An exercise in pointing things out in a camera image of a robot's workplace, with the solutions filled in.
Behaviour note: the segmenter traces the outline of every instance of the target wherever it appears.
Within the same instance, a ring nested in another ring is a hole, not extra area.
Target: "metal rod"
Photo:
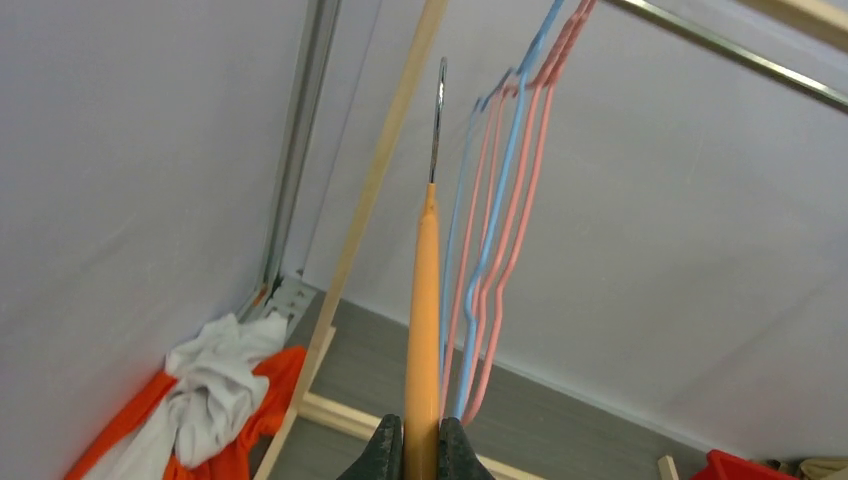
[[[442,57],[439,64],[439,87],[436,91],[436,117],[433,119],[433,151],[430,154],[430,183],[436,183],[436,162],[439,158],[439,133],[442,130],[442,109],[445,108],[445,73],[448,59]]]
[[[625,12],[669,31],[691,43],[768,77],[842,113],[848,113],[848,95],[800,72],[754,53],[738,43],[695,22],[686,20],[644,0],[605,0]]]

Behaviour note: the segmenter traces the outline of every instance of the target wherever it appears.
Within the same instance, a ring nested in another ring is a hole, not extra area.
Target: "wooden clothes rack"
[[[804,13],[813,19],[819,29],[836,30],[848,38],[848,14],[821,0],[740,0],[743,3],[765,3],[780,5],[796,13]],[[348,229],[341,255],[336,265],[330,288],[327,290],[321,311],[318,316],[312,338],[304,360],[301,375],[292,396],[280,430],[274,436],[268,450],[262,459],[255,480],[267,480],[279,457],[280,451],[298,416],[315,423],[338,430],[356,438],[368,440],[379,424],[379,419],[373,415],[342,405],[333,400],[311,393],[310,387],[318,369],[327,353],[335,327],[332,325],[342,291],[348,275],[353,267],[356,252],[365,234],[365,229],[371,212],[377,201],[383,178],[400,134],[403,120],[409,109],[412,96],[415,93],[424,66],[429,58],[442,17],[447,7],[447,0],[426,0],[415,30],[412,45],[404,64],[400,81],[395,90],[389,111],[383,123],[383,129],[377,141],[374,159],[369,167],[368,175],[359,203],[353,214],[353,220]],[[542,477],[521,471],[501,462],[479,457],[481,463],[498,479],[541,480]],[[670,456],[659,459],[658,468],[662,480],[677,480],[678,475],[674,461]]]

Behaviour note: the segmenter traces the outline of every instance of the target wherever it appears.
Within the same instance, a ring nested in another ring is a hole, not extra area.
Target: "white wall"
[[[254,287],[306,3],[0,7],[0,478],[60,477]]]
[[[306,262],[305,280],[319,287],[421,4],[379,11]],[[450,4],[347,298],[408,318],[438,58],[449,58],[444,238],[468,112],[518,61],[549,4]],[[704,23],[762,42],[758,51],[789,66],[812,62],[803,54],[812,44],[791,31],[703,11]],[[819,78],[848,88],[844,56],[815,52]],[[507,289],[501,363],[701,446],[844,455],[848,118],[603,3],[555,109]]]

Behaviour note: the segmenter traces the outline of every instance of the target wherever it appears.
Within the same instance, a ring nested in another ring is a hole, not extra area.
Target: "red cloth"
[[[221,453],[193,470],[180,465],[172,454],[163,480],[250,480],[248,453],[261,435],[273,435],[282,426],[305,357],[304,348],[294,347],[268,357],[257,365],[253,373],[268,377],[268,393],[259,409],[247,420],[238,437]],[[106,452],[147,420],[176,382],[175,378],[165,372],[157,373],[109,422],[65,479],[84,478]]]

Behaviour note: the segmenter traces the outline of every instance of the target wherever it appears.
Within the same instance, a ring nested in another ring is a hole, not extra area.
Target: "red basket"
[[[707,468],[695,474],[692,480],[791,480],[793,478],[795,477],[775,472],[729,453],[713,450],[707,454]]]

